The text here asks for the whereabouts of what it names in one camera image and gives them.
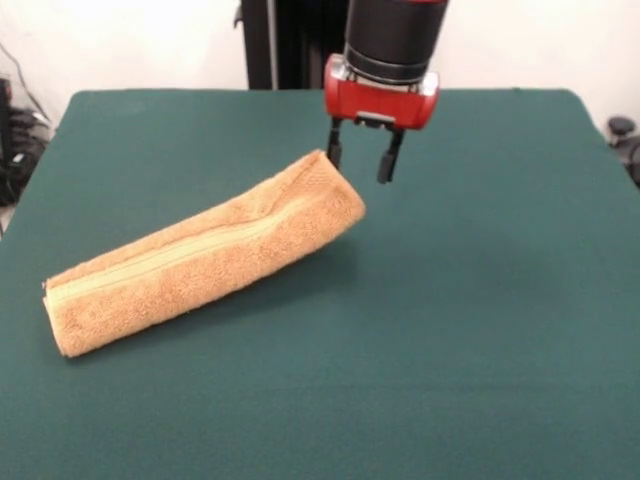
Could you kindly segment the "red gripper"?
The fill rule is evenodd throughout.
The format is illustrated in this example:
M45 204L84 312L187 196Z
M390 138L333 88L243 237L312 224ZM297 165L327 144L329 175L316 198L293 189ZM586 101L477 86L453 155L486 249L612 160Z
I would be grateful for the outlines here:
M331 118L326 149L327 158L340 167L342 119L372 121L390 126L390 143L381 157L377 181L392 181L405 129L421 130L431 118L440 91L440 77L427 72L412 85L388 85L355 73L341 54L332 54L325 66L325 106Z

